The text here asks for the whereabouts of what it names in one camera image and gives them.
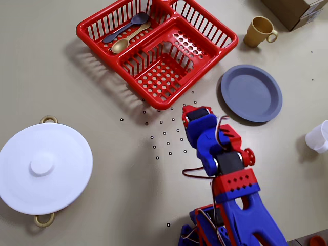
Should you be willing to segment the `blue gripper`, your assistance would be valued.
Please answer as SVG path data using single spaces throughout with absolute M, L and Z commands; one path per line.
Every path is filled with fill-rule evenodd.
M 192 148 L 196 148 L 200 135 L 205 130 L 216 126 L 217 117 L 214 115 L 211 107 L 185 105 L 182 108 L 182 122 L 185 126 L 188 142 Z

